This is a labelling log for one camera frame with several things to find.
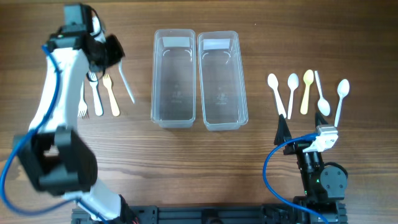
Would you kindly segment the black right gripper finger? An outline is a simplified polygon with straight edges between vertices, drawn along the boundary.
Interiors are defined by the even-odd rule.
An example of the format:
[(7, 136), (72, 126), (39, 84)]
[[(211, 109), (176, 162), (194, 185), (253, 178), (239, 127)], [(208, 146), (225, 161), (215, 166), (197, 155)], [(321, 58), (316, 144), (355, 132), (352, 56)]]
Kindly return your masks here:
[(282, 143), (292, 139), (287, 122), (282, 114), (279, 115), (277, 132), (274, 139), (274, 145), (279, 146)]
[(315, 113), (315, 126), (320, 126), (320, 125), (328, 125), (328, 122), (324, 119), (322, 114), (320, 112)]

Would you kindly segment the light blue plastic fork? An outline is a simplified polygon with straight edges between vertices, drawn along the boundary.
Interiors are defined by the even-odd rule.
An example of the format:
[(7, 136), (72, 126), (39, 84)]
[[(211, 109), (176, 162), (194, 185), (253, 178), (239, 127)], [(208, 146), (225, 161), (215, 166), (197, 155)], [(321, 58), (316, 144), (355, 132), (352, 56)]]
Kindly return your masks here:
[(98, 92), (97, 76), (95, 73), (89, 72), (88, 77), (90, 78), (90, 86), (93, 91), (93, 102), (94, 102), (94, 107), (95, 107), (95, 114), (97, 116), (102, 116), (103, 115), (103, 107), (102, 107), (100, 95)]

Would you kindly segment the yellow plastic fork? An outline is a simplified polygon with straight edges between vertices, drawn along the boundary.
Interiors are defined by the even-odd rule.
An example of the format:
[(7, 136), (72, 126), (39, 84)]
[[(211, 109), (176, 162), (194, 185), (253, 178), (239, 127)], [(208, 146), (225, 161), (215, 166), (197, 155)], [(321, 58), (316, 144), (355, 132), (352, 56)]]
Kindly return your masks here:
[(105, 86), (105, 88), (108, 91), (109, 102), (110, 102), (111, 112), (112, 112), (113, 116), (119, 116), (120, 110), (119, 110), (119, 106), (116, 101), (116, 98), (114, 96), (114, 93), (113, 93), (112, 79), (110, 78), (110, 76), (107, 73), (103, 75), (103, 85)]

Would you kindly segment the translucent white plastic fork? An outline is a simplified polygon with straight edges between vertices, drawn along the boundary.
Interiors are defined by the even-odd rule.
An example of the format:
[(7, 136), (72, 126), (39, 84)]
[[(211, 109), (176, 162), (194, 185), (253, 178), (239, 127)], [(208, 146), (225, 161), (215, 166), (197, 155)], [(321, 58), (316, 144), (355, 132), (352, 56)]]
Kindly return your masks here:
[(80, 89), (80, 101), (78, 104), (78, 117), (82, 119), (88, 119), (88, 106), (85, 102), (85, 84), (81, 84), (81, 89)]

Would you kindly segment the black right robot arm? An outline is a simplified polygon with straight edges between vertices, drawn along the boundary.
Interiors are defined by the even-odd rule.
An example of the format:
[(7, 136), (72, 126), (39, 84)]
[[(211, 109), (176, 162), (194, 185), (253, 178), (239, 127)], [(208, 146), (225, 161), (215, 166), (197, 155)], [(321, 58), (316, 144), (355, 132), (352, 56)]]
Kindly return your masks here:
[(348, 173), (335, 162), (324, 162), (322, 153), (331, 149), (338, 139), (337, 129), (326, 122), (320, 113), (315, 114), (315, 137), (289, 143), (292, 139), (285, 118), (280, 115), (274, 140), (276, 146), (285, 143), (285, 156), (297, 156), (304, 196), (294, 197), (294, 203), (328, 204), (345, 198)]

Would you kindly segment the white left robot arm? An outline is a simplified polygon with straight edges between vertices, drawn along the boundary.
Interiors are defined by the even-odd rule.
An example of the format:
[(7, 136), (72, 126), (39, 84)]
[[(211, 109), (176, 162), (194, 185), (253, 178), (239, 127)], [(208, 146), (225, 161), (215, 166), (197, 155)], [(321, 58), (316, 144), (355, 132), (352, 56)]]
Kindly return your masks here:
[(28, 133), (15, 136), (10, 157), (18, 157), (36, 191), (74, 201), (101, 223), (135, 223), (125, 199), (98, 179), (96, 157), (76, 131), (86, 74), (118, 63), (121, 44), (115, 35), (75, 32), (51, 35), (43, 51), (47, 76), (40, 104)]

